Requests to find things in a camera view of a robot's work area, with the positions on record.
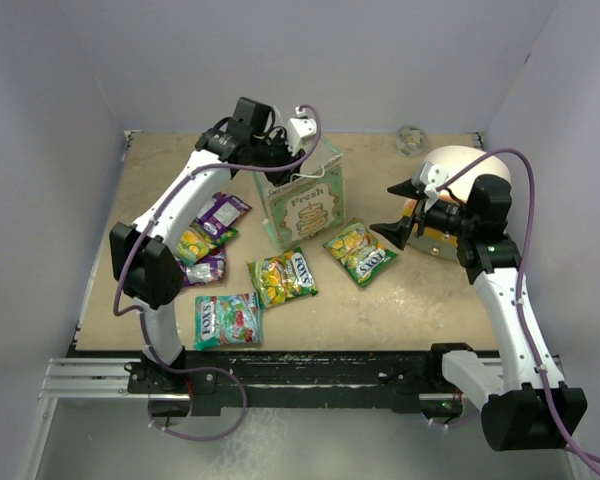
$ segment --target black base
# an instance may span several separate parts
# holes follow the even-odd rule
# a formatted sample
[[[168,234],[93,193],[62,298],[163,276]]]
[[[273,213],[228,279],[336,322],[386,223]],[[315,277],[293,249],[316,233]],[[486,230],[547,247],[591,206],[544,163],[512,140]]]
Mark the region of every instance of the black base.
[[[420,394],[453,394],[455,386],[440,372],[440,355],[401,352],[186,352],[187,367],[214,366],[232,372],[245,386],[255,408],[380,408],[396,413],[453,417],[460,402],[420,400]],[[497,356],[497,352],[483,352]],[[216,373],[157,378],[152,362],[128,364],[129,393],[186,394],[193,384],[193,415],[219,415],[223,407],[240,407],[230,378]]]
[[[551,394],[567,431],[573,434],[587,410],[584,391],[562,386],[552,389]],[[487,443],[496,451],[566,446],[549,412],[544,390],[528,387],[492,395],[482,407],[481,418]]]

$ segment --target white wall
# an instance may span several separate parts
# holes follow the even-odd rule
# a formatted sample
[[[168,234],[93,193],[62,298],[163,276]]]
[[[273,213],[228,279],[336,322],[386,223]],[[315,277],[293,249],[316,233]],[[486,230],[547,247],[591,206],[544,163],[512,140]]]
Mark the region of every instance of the white wall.
[[[54,1],[0,2],[0,479],[71,339],[124,136]]]
[[[203,131],[239,96],[328,131],[481,131],[557,0],[60,0],[127,129]]]
[[[563,0],[487,130],[488,147],[531,160],[537,216],[529,288],[547,342],[589,409],[578,429],[600,455],[600,0]],[[527,187],[509,162],[511,230],[522,239]]]

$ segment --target purple candy bag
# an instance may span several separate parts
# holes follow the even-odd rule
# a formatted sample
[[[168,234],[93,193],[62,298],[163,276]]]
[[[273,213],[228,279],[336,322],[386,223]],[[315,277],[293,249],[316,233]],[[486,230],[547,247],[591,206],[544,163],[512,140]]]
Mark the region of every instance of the purple candy bag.
[[[195,287],[205,285],[211,282],[217,282],[224,275],[227,259],[224,248],[218,248],[204,258],[198,260],[198,263],[192,267],[187,267],[177,259],[180,270],[184,274],[183,287]]]
[[[207,232],[211,240],[218,240],[242,215],[251,210],[235,195],[216,193],[202,207],[196,222]]]

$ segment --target candy bag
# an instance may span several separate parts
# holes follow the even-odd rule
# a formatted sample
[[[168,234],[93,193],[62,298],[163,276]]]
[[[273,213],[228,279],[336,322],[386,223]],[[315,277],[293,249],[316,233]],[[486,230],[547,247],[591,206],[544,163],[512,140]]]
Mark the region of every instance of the candy bag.
[[[196,216],[196,222],[209,235],[211,240],[217,241],[236,220],[249,210],[251,210],[251,206],[235,195],[216,193],[202,207],[202,210]]]
[[[238,231],[230,228],[218,240],[213,241],[209,238],[202,227],[195,221],[185,230],[184,235],[178,242],[175,255],[187,267],[192,267],[198,260],[209,255],[211,250],[223,245],[230,238],[235,237]]]
[[[270,308],[296,297],[318,293],[300,247],[277,257],[249,262],[247,265],[263,308]]]
[[[387,250],[357,218],[323,246],[340,260],[351,278],[361,287],[366,287],[397,256]]]
[[[254,292],[196,298],[196,350],[262,340],[262,309]]]
[[[195,287],[217,282],[224,275],[227,265],[224,247],[214,250],[192,267],[187,267],[179,258],[176,260],[184,274],[184,287]]]

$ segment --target snack package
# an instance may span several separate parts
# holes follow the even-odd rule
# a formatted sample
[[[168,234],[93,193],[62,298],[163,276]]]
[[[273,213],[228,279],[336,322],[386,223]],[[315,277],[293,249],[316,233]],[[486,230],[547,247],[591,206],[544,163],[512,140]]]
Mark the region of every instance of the snack package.
[[[235,228],[230,228],[218,240],[213,241],[202,230],[202,227],[194,221],[182,235],[176,247],[175,255],[185,266],[192,267],[198,260],[209,255],[211,250],[224,245],[227,240],[237,234],[238,231]]]
[[[311,276],[307,260],[300,247],[277,257],[249,262],[249,274],[263,308],[270,308],[304,295],[317,295],[318,288]]]
[[[184,275],[184,287],[195,287],[217,282],[224,275],[227,265],[224,247],[214,250],[192,267],[187,267],[179,258],[176,260]]]
[[[323,246],[340,260],[351,278],[361,287],[366,287],[397,256],[387,250],[357,218]]]
[[[262,309],[255,292],[196,298],[196,350],[262,343]]]
[[[202,210],[196,216],[196,222],[204,229],[211,240],[217,241],[236,220],[249,210],[251,210],[251,206],[235,195],[216,193],[202,207]]]

